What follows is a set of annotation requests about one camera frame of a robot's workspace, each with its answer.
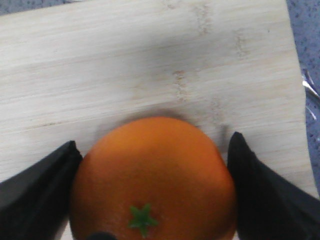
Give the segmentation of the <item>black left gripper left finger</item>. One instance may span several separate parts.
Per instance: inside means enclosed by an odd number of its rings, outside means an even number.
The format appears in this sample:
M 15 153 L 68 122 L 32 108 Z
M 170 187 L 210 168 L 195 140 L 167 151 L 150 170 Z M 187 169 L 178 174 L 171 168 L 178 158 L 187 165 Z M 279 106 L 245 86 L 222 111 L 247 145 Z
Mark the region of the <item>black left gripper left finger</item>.
M 59 240 L 71 185 L 83 157 L 74 141 L 0 184 L 2 240 Z

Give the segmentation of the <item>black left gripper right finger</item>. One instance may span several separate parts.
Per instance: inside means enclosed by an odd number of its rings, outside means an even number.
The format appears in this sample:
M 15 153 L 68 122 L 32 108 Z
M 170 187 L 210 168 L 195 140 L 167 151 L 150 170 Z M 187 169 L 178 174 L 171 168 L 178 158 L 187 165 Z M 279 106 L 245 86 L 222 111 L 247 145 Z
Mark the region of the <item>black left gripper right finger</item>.
M 320 201 L 262 163 L 239 132 L 230 139 L 227 168 L 237 194 L 239 239 L 320 238 Z

